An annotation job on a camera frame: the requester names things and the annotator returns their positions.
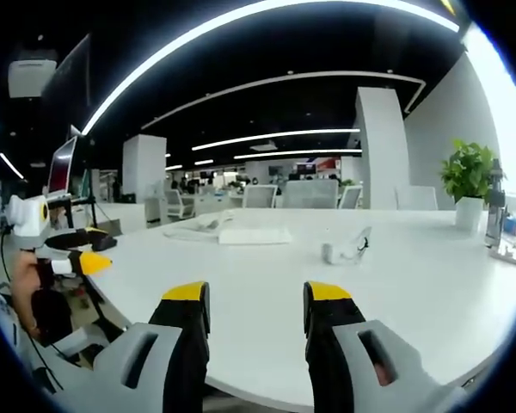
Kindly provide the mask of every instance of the office chair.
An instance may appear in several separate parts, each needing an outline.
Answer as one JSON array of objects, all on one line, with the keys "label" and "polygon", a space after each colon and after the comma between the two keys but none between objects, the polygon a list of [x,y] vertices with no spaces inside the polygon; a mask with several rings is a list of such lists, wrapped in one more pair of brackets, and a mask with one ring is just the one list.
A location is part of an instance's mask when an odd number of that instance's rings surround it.
[{"label": "office chair", "polygon": [[434,187],[396,187],[396,204],[399,211],[438,211]]},{"label": "office chair", "polygon": [[165,189],[164,198],[159,200],[161,217],[188,219],[195,215],[194,200],[183,200],[176,189]]},{"label": "office chair", "polygon": [[336,209],[338,181],[289,181],[283,193],[283,208]]},{"label": "office chair", "polygon": [[247,185],[244,189],[243,208],[273,208],[277,185]]},{"label": "office chair", "polygon": [[356,209],[362,189],[361,185],[348,185],[344,187],[344,194],[342,195],[341,203],[338,204],[338,209]]}]

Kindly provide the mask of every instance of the monitor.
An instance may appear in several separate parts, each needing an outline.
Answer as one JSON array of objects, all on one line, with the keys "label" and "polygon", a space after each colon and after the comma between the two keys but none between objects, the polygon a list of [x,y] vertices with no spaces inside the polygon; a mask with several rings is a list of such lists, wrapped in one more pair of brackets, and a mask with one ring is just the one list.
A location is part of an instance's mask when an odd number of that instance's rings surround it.
[{"label": "monitor", "polygon": [[314,163],[297,163],[296,171],[300,175],[315,175],[317,167]]},{"label": "monitor", "polygon": [[281,175],[283,172],[283,168],[280,166],[270,166],[268,167],[268,170],[270,176]]},{"label": "monitor", "polygon": [[48,178],[48,197],[69,192],[69,176],[76,144],[77,137],[69,139],[53,153]]}]

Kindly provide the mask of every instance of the bottle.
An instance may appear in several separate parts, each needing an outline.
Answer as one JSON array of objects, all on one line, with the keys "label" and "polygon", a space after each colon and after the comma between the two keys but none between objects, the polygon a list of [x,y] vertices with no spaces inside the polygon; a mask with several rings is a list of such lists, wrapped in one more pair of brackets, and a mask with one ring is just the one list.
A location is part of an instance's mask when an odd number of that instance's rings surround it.
[{"label": "bottle", "polygon": [[505,191],[502,190],[503,173],[499,159],[493,160],[490,172],[491,188],[488,191],[488,227],[485,231],[485,244],[489,248],[499,248],[502,225],[507,215]]}]

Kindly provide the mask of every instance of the white round table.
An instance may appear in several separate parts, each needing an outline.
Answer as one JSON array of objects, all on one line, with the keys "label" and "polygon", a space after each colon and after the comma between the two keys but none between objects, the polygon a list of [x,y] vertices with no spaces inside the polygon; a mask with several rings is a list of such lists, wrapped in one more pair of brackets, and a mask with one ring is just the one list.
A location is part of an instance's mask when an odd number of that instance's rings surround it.
[{"label": "white round table", "polygon": [[[146,323],[171,287],[208,281],[206,382],[258,404],[312,412],[302,300],[308,280],[347,289],[365,318],[418,349],[441,384],[462,384],[504,342],[516,320],[516,267],[489,257],[481,232],[467,236],[453,222],[452,212],[238,209],[229,225],[284,225],[292,243],[179,241],[158,227],[120,237],[105,253],[113,266],[91,280],[128,323]],[[322,262],[322,243],[368,225],[371,248],[360,264]]]}]

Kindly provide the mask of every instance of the ceiling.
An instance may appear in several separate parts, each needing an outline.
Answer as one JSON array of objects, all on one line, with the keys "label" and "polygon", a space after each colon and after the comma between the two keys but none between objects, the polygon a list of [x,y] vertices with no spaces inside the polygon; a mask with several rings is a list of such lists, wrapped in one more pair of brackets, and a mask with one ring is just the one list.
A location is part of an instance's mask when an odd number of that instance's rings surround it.
[{"label": "ceiling", "polygon": [[[8,65],[22,48],[53,50],[60,63],[90,33],[89,102],[80,97],[83,94],[64,96],[64,105],[77,107],[71,122],[82,129],[110,91],[153,52],[198,24],[249,3],[255,0],[156,1],[107,13],[81,3],[69,15],[59,12],[64,8],[58,5],[55,11],[61,17],[54,19],[45,17],[54,10],[32,6],[16,13],[22,19],[0,11],[9,19],[0,28],[0,151],[26,179],[43,182],[52,152],[65,139],[45,133],[50,119],[39,98],[9,99]],[[439,0],[412,3],[465,24]],[[233,156],[251,153],[254,143],[191,148],[264,133],[351,128],[359,86],[395,89],[402,109],[419,86],[371,75],[284,80],[208,99],[142,128],[207,94],[289,74],[390,71],[420,79],[426,87],[412,110],[457,61],[463,51],[459,38],[423,18],[355,3],[301,4],[252,15],[203,35],[148,70],[98,121],[90,135],[95,144],[80,158],[94,167],[120,168],[122,143],[146,133],[168,139],[169,164],[191,168],[203,159],[232,164]],[[74,84],[82,84],[82,75],[73,76],[78,77]],[[277,138],[274,143],[279,151],[359,147],[359,135],[350,143],[349,138],[347,133],[317,134]],[[38,161],[46,168],[30,166]],[[1,159],[0,177],[15,179]]]}]

